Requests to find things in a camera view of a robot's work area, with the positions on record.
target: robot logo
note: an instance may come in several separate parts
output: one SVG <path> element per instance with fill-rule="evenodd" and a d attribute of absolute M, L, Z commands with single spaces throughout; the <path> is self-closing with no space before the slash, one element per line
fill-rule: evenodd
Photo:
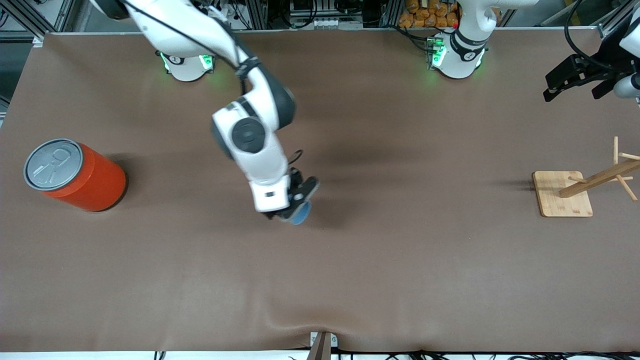
<path fill-rule="evenodd" d="M 174 65 L 182 65 L 182 59 L 177 56 L 169 56 L 169 61 Z"/>

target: wooden base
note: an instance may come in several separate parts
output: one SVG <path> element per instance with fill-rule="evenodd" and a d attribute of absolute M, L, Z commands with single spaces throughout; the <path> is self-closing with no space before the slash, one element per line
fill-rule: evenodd
<path fill-rule="evenodd" d="M 579 171 L 536 171 L 533 183 L 536 186 L 540 213 L 544 217 L 592 217 L 593 210 L 587 192 L 581 192 L 565 199 L 558 195 L 560 189 L 576 182 L 569 177 L 583 179 Z"/>

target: blue object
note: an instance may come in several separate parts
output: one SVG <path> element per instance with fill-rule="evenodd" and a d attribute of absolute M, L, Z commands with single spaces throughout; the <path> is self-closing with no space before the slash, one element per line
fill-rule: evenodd
<path fill-rule="evenodd" d="M 310 212 L 311 202 L 307 201 L 300 207 L 300 210 L 298 210 L 298 212 L 293 215 L 293 217 L 291 217 L 291 220 L 289 222 L 294 225 L 300 225 L 307 219 Z"/>

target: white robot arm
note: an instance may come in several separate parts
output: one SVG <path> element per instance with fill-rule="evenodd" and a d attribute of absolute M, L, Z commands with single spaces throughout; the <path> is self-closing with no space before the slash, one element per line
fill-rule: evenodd
<path fill-rule="evenodd" d="M 458 0 L 462 16 L 452 33 L 437 34 L 443 40 L 444 49 L 432 66 L 443 75 L 463 79 L 480 66 L 484 46 L 496 26 L 491 7 L 519 9 L 533 6 L 538 0 Z"/>
<path fill-rule="evenodd" d="M 275 131 L 290 124 L 296 105 L 290 91 L 271 75 L 233 34 L 221 13 L 209 17 L 188 0 L 91 0 L 112 19 L 131 16 L 147 40 L 170 61 L 172 74 L 192 81 L 204 72 L 198 57 L 226 61 L 243 84 L 243 95 L 212 116 L 211 131 L 223 152 L 244 172 L 255 209 L 269 218 L 299 224 L 310 210 L 319 182 L 303 181 L 289 168 Z M 244 92 L 244 80 L 252 84 Z"/>

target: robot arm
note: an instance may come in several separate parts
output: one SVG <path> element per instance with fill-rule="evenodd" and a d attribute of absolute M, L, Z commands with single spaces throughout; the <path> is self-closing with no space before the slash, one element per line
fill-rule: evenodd
<path fill-rule="evenodd" d="M 302 181 L 297 169 L 289 169 L 275 136 L 276 130 L 293 120 L 296 110 L 293 96 L 236 38 L 224 16 L 215 13 L 213 18 L 209 17 L 188 0 L 92 0 L 92 3 L 112 19 L 130 15 L 161 53 L 181 60 L 215 55 L 236 71 L 243 84 L 245 79 L 252 84 L 251 91 L 213 114 L 212 134 L 249 180 L 258 212 L 294 223 L 304 220 L 300 216 L 306 217 L 310 209 L 307 202 L 319 183 L 314 177 Z M 183 67 L 190 64 L 202 68 L 199 61 L 181 63 Z"/>
<path fill-rule="evenodd" d="M 470 76 L 480 66 L 484 46 L 495 29 L 497 19 L 491 7 L 519 9 L 538 0 L 458 0 L 462 16 L 452 33 L 437 34 L 444 44 L 441 56 L 432 66 L 453 79 Z"/>
<path fill-rule="evenodd" d="M 581 2 L 576 2 L 572 13 Z M 639 24 L 640 9 L 636 5 L 634 11 L 602 39 L 594 55 L 588 56 L 570 42 L 577 54 L 569 55 L 547 74 L 547 89 L 543 93 L 545 101 L 549 102 L 565 90 L 592 81 L 600 81 L 591 90 L 594 99 L 600 99 L 611 90 L 623 99 L 640 97 Z M 568 22 L 564 31 L 568 32 Z"/>

